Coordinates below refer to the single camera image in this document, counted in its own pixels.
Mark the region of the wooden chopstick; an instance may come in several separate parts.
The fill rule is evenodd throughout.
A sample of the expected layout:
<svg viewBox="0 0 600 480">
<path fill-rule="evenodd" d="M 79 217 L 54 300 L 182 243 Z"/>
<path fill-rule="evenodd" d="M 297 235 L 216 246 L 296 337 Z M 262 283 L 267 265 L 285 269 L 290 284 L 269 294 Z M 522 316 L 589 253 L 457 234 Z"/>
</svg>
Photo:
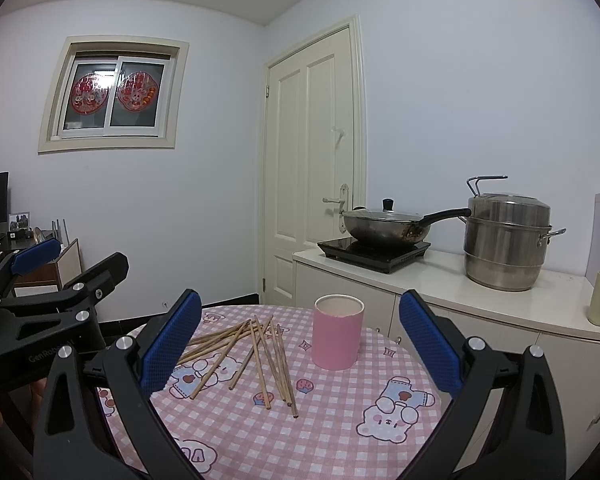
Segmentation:
<svg viewBox="0 0 600 480">
<path fill-rule="evenodd" d="M 257 329 L 255 329 L 255 328 L 253 329 L 254 341 L 252 342 L 252 348 L 249 350 L 245 359 L 242 361 L 242 365 L 238 368 L 238 371 L 235 374 L 235 376 L 230 380 L 230 383 L 228 384 L 228 388 L 230 390 L 233 390 L 236 387 L 239 378 L 242 377 L 242 373 L 245 371 L 251 358 L 253 357 L 253 355 L 255 353 L 257 353 L 258 345 L 260 344 L 260 342 L 262 340 L 262 336 L 265 334 L 266 330 L 268 329 L 268 326 L 271 324 L 272 319 L 273 319 L 273 317 L 270 316 L 263 326 L 261 324 L 259 324 Z"/>
<path fill-rule="evenodd" d="M 270 316 L 264 323 L 260 323 L 259 320 L 257 320 L 257 323 L 259 336 L 262 340 L 265 359 L 266 362 L 268 362 L 268 368 L 273 376 L 274 384 L 278 391 L 279 397 L 285 404 L 291 406 L 290 394 L 287 392 L 284 373 L 279 367 L 273 328 L 273 318 Z"/>
<path fill-rule="evenodd" d="M 178 364 L 196 359 L 197 356 L 206 354 L 227 346 L 233 339 L 241 340 L 250 333 L 251 322 L 247 321 L 204 336 L 192 338 L 185 346 L 185 350 L 178 359 Z"/>
<path fill-rule="evenodd" d="M 253 350 L 253 359 L 254 359 L 254 362 L 256 362 L 256 370 L 257 370 L 258 378 L 259 378 L 259 382 L 260 382 L 263 403 L 264 403 L 265 409 L 270 410 L 271 409 L 271 401 L 268 398 L 268 389 L 266 388 L 266 381 L 264 378 L 262 363 L 261 363 L 260 354 L 259 354 L 259 341 L 256 336 L 257 330 L 254 327 L 256 325 L 257 325 L 256 322 L 254 322 L 253 320 L 249 320 L 250 336 L 251 336 L 252 350 Z"/>
<path fill-rule="evenodd" d="M 210 368 L 210 370 L 208 370 L 208 372 L 204 375 L 204 377 L 201 378 L 200 384 L 196 385 L 196 388 L 190 394 L 189 397 L 192 400 L 194 400 L 196 398 L 197 394 L 201 392 L 201 390 L 204 388 L 205 385 L 207 385 L 207 382 L 209 381 L 209 379 L 213 376 L 216 369 L 222 364 L 224 359 L 230 353 L 230 350 L 233 349 L 236 342 L 240 338 L 242 338 L 245 335 L 245 333 L 249 332 L 250 328 L 251 328 L 250 320 L 247 320 L 246 322 L 242 323 L 242 325 L 238 328 L 237 332 L 234 333 L 234 336 L 232 338 L 230 338 L 230 342 L 224 347 L 224 350 L 221 352 L 218 359 L 212 364 L 212 367 Z"/>
<path fill-rule="evenodd" d="M 249 320 L 239 323 L 230 328 L 226 328 L 225 330 L 220 330 L 219 332 L 194 337 L 188 342 L 187 347 L 201 349 L 203 346 L 208 346 L 209 344 L 211 344 L 212 346 L 214 344 L 219 344 L 221 341 L 224 341 L 227 338 L 232 338 L 236 334 L 240 334 L 248 326 Z"/>
<path fill-rule="evenodd" d="M 272 345 L 274 348 L 274 356 L 275 356 L 275 361 L 276 361 L 276 366 L 277 366 L 278 382 L 280 383 L 280 388 L 282 388 L 282 393 L 280 395 L 282 396 L 285 403 L 288 406 L 291 406 L 290 393 L 287 388 L 286 375 L 285 375 L 285 371 L 284 371 L 283 356 L 282 356 L 282 352 L 280 351 L 280 347 L 279 347 L 279 339 L 278 339 L 277 327 L 276 327 L 275 323 L 271 324 L 270 332 L 271 332 Z"/>
<path fill-rule="evenodd" d="M 279 324 L 276 325 L 275 336 L 277 342 L 277 348 L 279 353 L 280 366 L 282 367 L 283 383 L 286 391 L 286 402 L 291 409 L 291 414 L 294 419 L 299 418 L 299 412 L 297 408 L 296 399 L 294 398 L 294 392 L 292 391 L 292 385 L 290 380 L 289 368 L 286 359 L 285 347 L 283 342 L 283 331 Z"/>
</svg>

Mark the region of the pink cylindrical utensil cup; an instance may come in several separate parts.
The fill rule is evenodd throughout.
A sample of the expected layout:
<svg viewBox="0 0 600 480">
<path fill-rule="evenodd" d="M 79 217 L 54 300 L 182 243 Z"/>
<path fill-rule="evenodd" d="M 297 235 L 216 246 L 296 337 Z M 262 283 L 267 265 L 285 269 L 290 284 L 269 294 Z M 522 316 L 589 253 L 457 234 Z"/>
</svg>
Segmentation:
<svg viewBox="0 0 600 480">
<path fill-rule="evenodd" d="M 349 295 L 326 295 L 315 301 L 312 360 L 324 370 L 348 370 L 358 360 L 365 306 Z"/>
</svg>

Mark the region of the white board leaning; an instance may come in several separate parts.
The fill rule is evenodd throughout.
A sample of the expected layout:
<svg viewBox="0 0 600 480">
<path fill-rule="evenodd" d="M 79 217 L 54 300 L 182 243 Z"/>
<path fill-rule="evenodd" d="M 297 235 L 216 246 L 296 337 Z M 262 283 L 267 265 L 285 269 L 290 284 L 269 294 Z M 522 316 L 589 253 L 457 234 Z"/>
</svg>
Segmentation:
<svg viewBox="0 0 600 480">
<path fill-rule="evenodd" d="M 79 240 L 73 240 L 55 262 L 58 285 L 64 288 L 83 272 Z"/>
</svg>

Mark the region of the wooden side desk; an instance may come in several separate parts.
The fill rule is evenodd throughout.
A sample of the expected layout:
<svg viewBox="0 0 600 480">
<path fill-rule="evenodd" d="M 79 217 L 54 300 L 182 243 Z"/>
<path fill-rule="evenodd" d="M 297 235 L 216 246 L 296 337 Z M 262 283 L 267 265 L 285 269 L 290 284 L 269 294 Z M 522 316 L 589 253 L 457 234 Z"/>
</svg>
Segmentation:
<svg viewBox="0 0 600 480">
<path fill-rule="evenodd" d="M 12 265 L 15 287 L 59 287 L 55 262 L 60 253 L 61 244 L 56 238 L 18 250 Z"/>
</svg>

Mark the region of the white counter cabinet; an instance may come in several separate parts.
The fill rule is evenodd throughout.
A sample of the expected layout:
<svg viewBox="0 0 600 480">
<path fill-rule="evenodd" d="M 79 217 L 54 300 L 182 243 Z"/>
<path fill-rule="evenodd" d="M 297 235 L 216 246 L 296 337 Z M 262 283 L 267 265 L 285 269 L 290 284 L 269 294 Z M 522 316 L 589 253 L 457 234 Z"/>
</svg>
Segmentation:
<svg viewBox="0 0 600 480">
<path fill-rule="evenodd" d="M 593 293 L 586 278 L 544 271 L 526 292 L 500 292 L 466 278 L 463 258 L 447 252 L 428 250 L 391 274 L 329 259 L 317 248 L 294 254 L 296 306 L 312 306 L 329 294 L 355 296 L 365 304 L 365 325 L 405 349 L 412 345 L 398 304 L 409 289 L 464 335 L 477 335 L 494 349 L 540 346 L 562 407 L 568 477 L 600 478 L 600 327 L 586 318 Z"/>
</svg>

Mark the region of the pink checkered tablecloth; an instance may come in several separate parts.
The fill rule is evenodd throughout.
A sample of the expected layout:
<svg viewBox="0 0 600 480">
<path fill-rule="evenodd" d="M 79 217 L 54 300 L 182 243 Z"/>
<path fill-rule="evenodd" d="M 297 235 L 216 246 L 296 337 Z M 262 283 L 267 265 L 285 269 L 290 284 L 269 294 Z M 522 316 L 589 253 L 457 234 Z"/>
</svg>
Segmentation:
<svg viewBox="0 0 600 480">
<path fill-rule="evenodd" d="M 263 347 L 260 359 L 271 409 L 266 410 L 251 358 L 233 390 L 230 380 L 251 349 L 237 341 L 207 385 L 189 396 L 224 350 L 179 365 L 150 398 L 185 456 L 207 479 L 394 479 L 440 422 L 443 403 L 415 358 L 366 328 L 348 370 L 312 360 L 311 311 L 240 306 L 204 310 L 196 336 L 250 318 L 273 317 L 283 331 L 299 418 L 279 397 Z"/>
</svg>

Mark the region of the window with red decorations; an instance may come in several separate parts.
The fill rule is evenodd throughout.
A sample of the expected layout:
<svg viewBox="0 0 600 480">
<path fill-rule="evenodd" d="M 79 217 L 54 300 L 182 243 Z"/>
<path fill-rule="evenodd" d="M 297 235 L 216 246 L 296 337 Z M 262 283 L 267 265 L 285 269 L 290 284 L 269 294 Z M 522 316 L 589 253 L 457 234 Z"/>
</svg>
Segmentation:
<svg viewBox="0 0 600 480">
<path fill-rule="evenodd" d="M 189 44 L 70 36 L 45 103 L 38 154 L 172 150 Z"/>
</svg>

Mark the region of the stainless steel steamer pot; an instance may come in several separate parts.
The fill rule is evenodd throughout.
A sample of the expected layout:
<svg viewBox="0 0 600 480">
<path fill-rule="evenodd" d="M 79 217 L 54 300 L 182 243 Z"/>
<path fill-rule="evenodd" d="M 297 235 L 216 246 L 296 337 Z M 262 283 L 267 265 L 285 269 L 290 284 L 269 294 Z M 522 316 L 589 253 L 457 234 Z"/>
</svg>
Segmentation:
<svg viewBox="0 0 600 480">
<path fill-rule="evenodd" d="M 483 193 L 479 183 L 495 176 L 469 178 L 472 196 L 465 218 L 465 273 L 477 284 L 502 292 L 532 289 L 553 237 L 565 234 L 550 224 L 550 206 L 534 197 Z"/>
</svg>

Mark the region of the black induction cooktop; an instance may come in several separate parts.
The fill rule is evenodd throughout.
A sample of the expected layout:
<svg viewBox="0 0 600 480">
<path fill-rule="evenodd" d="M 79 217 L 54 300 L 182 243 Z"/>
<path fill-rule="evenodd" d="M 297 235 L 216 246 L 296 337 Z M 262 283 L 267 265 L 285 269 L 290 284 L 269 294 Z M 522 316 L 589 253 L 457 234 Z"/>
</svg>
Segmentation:
<svg viewBox="0 0 600 480">
<path fill-rule="evenodd" d="M 338 238 L 317 244 L 326 258 L 352 266 L 391 274 L 425 255 L 430 243 L 389 244 L 361 242 L 353 237 Z"/>
</svg>

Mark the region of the steel wok with lid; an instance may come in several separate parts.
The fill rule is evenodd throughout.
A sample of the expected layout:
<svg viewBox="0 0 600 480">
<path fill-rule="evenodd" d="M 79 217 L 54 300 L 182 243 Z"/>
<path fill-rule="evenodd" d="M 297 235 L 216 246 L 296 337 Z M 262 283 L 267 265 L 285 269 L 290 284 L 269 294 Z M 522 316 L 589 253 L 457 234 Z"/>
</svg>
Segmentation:
<svg viewBox="0 0 600 480">
<path fill-rule="evenodd" d="M 404 214 L 392 209 L 393 200 L 384 200 L 388 209 L 356 208 L 343 213 L 344 226 L 359 242 L 416 244 L 422 242 L 433 224 L 454 218 L 469 218 L 467 207 L 445 209 L 433 214 Z"/>
</svg>

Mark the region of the cream panel door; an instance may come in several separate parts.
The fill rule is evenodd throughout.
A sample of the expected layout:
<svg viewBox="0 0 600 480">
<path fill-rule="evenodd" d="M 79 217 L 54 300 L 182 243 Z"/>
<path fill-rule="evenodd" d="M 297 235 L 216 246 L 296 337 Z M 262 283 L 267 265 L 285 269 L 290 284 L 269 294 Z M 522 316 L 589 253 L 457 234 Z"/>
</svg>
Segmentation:
<svg viewBox="0 0 600 480">
<path fill-rule="evenodd" d="M 267 304 L 297 299 L 294 255 L 343 237 L 366 200 L 360 20 L 344 21 L 265 66 L 259 177 L 259 278 Z"/>
</svg>

